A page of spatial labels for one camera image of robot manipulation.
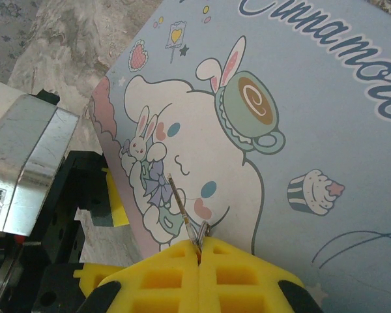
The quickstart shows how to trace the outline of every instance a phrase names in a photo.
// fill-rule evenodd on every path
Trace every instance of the gray marble floor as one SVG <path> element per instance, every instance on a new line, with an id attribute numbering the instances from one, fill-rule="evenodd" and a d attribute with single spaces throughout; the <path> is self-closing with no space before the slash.
<path id="1" fill-rule="evenodd" d="M 54 91 L 60 107 L 81 115 L 69 149 L 101 152 L 85 114 L 101 77 L 123 52 L 161 0 L 44 0 L 33 22 L 25 53 L 8 81 L 37 93 Z M 94 227 L 88 212 L 78 212 L 86 243 L 82 261 L 129 266 L 141 259 L 128 226 Z"/>
<path id="2" fill-rule="evenodd" d="M 25 51 L 32 21 L 42 0 L 0 0 L 0 82 L 6 83 Z"/>

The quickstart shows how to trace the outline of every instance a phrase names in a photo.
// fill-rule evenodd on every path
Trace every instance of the pink cloud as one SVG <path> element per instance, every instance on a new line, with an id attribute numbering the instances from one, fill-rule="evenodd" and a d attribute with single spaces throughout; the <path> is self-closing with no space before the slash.
<path id="1" fill-rule="evenodd" d="M 104 76 L 91 94 L 94 106 L 90 110 L 90 115 L 94 117 L 94 122 L 100 123 L 103 132 L 110 132 L 113 138 L 116 138 L 115 109 L 110 102 L 109 94 L 110 81 L 107 76 Z"/>
<path id="2" fill-rule="evenodd" d="M 96 108 L 98 108 L 99 105 L 96 105 L 94 108 L 91 108 L 91 118 L 94 122 L 94 129 L 96 130 L 98 140 L 100 141 L 100 145 L 102 146 L 102 150 L 104 152 L 104 156 L 106 157 L 110 172 L 113 175 L 117 190 L 119 191 L 120 197 L 122 199 L 124 210 L 126 211 L 126 215 L 129 219 L 130 227 L 132 228 L 133 234 L 135 235 L 136 243 L 138 244 L 142 257 L 148 258 L 149 256 L 152 256 L 153 254 L 159 252 L 159 244 L 152 238 L 152 235 L 143 227 L 142 214 L 140 213 L 138 207 L 135 204 L 132 187 L 130 187 L 129 179 L 126 176 L 126 172 L 121 166 L 119 151 L 122 149 L 122 147 L 120 143 L 114 138 L 117 129 L 116 122 L 113 118 L 114 110 L 113 106 L 108 100 L 108 96 L 106 96 L 108 95 L 108 92 L 105 92 L 105 90 L 109 90 L 108 79 L 105 77 L 103 80 L 105 82 L 103 84 L 100 82 L 100 84 L 98 85 L 98 87 L 100 86 L 100 91 L 97 91 L 97 93 L 95 93 L 94 90 L 93 98 L 94 103 L 98 102 L 100 104 L 103 103 L 102 99 L 104 99 L 105 101 L 107 99 L 107 102 L 105 102 L 104 105 L 107 108 L 111 108 L 112 111 L 109 114 L 101 113 L 100 116 L 103 116 L 104 121 L 106 121 L 106 123 L 103 123 L 103 125 L 105 126 L 107 125 L 108 116 L 111 117 L 110 120 L 113 121 L 111 123 L 111 128 L 106 127 L 105 130 L 102 130 L 102 122 L 101 120 L 97 120 L 98 114 L 95 114 L 95 112 L 97 111 Z"/>

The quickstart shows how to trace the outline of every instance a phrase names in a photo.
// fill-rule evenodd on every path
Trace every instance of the long floppy ear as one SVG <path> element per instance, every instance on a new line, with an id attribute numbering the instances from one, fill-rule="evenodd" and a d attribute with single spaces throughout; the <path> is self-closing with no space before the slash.
<path id="1" fill-rule="evenodd" d="M 148 129 L 146 130 L 145 139 L 144 139 L 146 142 L 152 136 L 157 122 L 158 122 L 158 116 L 155 114 L 154 116 L 152 116 L 152 119 L 149 121 Z"/>
<path id="2" fill-rule="evenodd" d="M 135 137 L 141 136 L 143 134 L 148 118 L 149 118 L 149 107 L 144 106 L 141 115 L 139 116 L 138 127 L 136 127 Z"/>
<path id="3" fill-rule="evenodd" d="M 222 68 L 216 59 L 206 59 L 199 64 L 195 75 L 199 80 L 210 80 L 210 86 L 214 93 L 217 93 L 222 77 Z"/>
<path id="4" fill-rule="evenodd" d="M 241 36 L 236 41 L 236 44 L 233 46 L 233 49 L 230 52 L 229 57 L 227 57 L 220 86 L 226 86 L 229 80 L 233 77 L 233 75 L 235 75 L 237 69 L 239 68 L 240 62 L 242 61 L 243 55 L 245 53 L 245 47 L 246 47 L 246 37 Z"/>

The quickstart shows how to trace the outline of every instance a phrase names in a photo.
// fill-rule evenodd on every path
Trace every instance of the small bunny plush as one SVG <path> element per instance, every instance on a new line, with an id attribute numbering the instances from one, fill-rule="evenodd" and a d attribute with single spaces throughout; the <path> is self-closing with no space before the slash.
<path id="1" fill-rule="evenodd" d="M 147 141 L 152 136 L 156 124 L 158 122 L 158 116 L 154 115 L 149 124 L 147 125 L 147 121 L 149 119 L 149 107 L 143 107 L 141 114 L 138 120 L 138 126 L 136 128 L 135 137 L 129 141 L 127 139 L 124 143 L 123 148 L 119 151 L 119 156 L 121 158 L 121 164 L 123 169 L 126 171 L 126 175 L 130 176 L 130 171 L 132 170 L 132 166 L 138 161 L 142 161 L 147 154 Z"/>
<path id="2" fill-rule="evenodd" d="M 145 136 L 142 134 L 145 131 L 145 127 L 147 126 L 147 121 L 149 118 L 149 108 L 145 106 L 142 109 L 141 115 L 139 116 L 138 127 L 136 128 L 135 137 L 132 139 L 129 145 L 130 155 L 133 156 L 136 160 L 142 161 L 146 155 L 146 143 L 148 139 L 152 136 L 156 123 L 158 121 L 158 116 L 154 115 L 152 119 L 149 121 Z"/>

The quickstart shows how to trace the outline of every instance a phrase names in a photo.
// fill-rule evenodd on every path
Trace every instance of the cartoon white puppy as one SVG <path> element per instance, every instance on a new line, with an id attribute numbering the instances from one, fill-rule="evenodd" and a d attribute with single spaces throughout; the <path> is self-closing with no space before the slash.
<path id="1" fill-rule="evenodd" d="M 231 115 L 226 117 L 218 111 L 218 93 L 219 96 L 225 93 L 224 88 L 237 73 L 245 45 L 246 39 L 241 37 L 223 70 L 213 59 L 198 66 L 197 77 L 210 80 L 213 92 L 194 90 L 190 83 L 182 80 L 149 83 L 142 76 L 135 76 L 126 88 L 126 114 L 138 127 L 136 137 L 126 144 L 129 151 L 126 152 L 125 148 L 121 151 L 121 161 L 143 215 L 143 224 L 160 243 L 161 249 L 188 238 L 166 182 L 166 174 L 171 173 L 195 228 L 206 220 L 213 226 L 213 236 L 253 252 L 254 233 L 263 204 L 263 187 L 257 170 L 245 154 L 255 147 L 259 147 L 260 153 L 276 153 L 283 146 L 280 141 L 283 135 L 279 135 L 276 129 L 276 107 L 265 91 L 253 94 L 256 97 L 253 105 L 249 103 L 253 87 L 242 88 L 240 94 L 247 110 L 251 110 L 249 105 L 256 110 L 251 114 L 259 112 L 262 119 L 266 113 L 274 114 L 273 119 L 271 116 L 271 120 L 267 120 L 267 123 L 270 121 L 268 127 L 272 123 L 272 134 L 268 132 L 268 135 L 276 141 L 272 147 L 261 146 L 257 135 L 238 133 L 238 128 L 226 125 L 237 125 L 227 121 Z M 261 106 L 265 98 L 257 96 L 264 94 L 268 99 L 265 108 L 268 111 Z M 134 141 L 137 149 L 132 147 Z M 149 148 L 142 158 L 145 152 L 143 142 L 148 142 Z"/>

